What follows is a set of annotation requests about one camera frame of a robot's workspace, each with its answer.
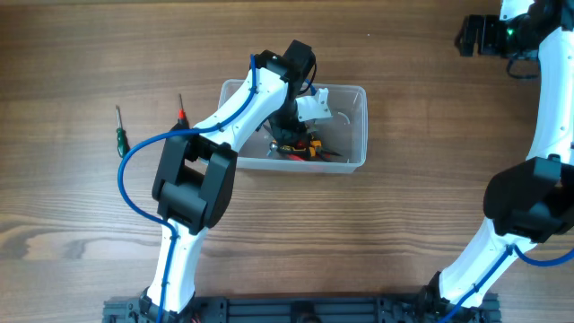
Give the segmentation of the orange black long-nose pliers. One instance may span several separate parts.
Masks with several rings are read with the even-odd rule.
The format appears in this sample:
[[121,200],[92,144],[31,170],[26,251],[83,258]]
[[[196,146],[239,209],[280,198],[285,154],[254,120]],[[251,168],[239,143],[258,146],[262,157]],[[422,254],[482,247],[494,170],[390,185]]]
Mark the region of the orange black long-nose pliers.
[[294,154],[312,154],[315,157],[312,159],[319,159],[323,162],[330,162],[330,157],[341,157],[340,153],[337,153],[331,149],[325,148],[320,139],[312,137],[309,140],[299,140],[294,145],[282,144],[283,149],[286,153]]

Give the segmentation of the black red screwdriver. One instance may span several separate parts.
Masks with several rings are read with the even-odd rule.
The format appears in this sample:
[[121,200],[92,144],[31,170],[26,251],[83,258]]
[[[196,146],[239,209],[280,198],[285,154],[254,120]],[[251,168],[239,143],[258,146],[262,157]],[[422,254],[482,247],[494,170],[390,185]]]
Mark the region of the black red screwdriver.
[[183,98],[181,94],[178,95],[178,105],[178,124],[184,128],[189,128],[187,114],[184,110]]

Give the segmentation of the green handled screwdriver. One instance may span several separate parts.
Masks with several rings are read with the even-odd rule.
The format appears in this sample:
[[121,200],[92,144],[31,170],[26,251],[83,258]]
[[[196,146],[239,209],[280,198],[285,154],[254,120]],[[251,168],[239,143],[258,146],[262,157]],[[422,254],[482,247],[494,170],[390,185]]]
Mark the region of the green handled screwdriver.
[[117,153],[120,158],[124,158],[125,155],[130,151],[130,146],[128,143],[126,131],[123,128],[120,107],[118,105],[116,106],[116,112],[117,112],[117,129],[116,129]]

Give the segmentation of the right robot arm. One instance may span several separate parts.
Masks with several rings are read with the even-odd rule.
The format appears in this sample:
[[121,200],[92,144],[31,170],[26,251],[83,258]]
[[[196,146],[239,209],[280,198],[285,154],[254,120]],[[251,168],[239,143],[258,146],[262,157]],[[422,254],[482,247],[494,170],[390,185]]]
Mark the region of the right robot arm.
[[419,319],[440,322],[476,317],[486,292],[517,259],[548,267],[573,258],[571,252],[552,260],[526,254],[573,226],[572,1],[504,1],[497,15],[466,16],[456,46],[463,57],[534,60],[541,90],[526,160],[490,180],[478,232],[413,305]]

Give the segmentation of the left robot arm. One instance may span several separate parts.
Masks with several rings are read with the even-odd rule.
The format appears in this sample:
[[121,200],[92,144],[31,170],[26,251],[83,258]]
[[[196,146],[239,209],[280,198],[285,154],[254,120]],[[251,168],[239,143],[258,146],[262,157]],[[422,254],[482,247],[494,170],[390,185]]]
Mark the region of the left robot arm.
[[297,40],[283,55],[253,55],[245,82],[213,115],[194,127],[179,116],[169,132],[140,144],[164,143],[152,185],[158,203],[152,220],[161,225],[162,241],[155,276],[139,300],[144,319],[193,321],[198,259],[230,203],[238,152],[263,125],[277,148],[302,149],[309,130],[300,100],[316,69],[311,47]]

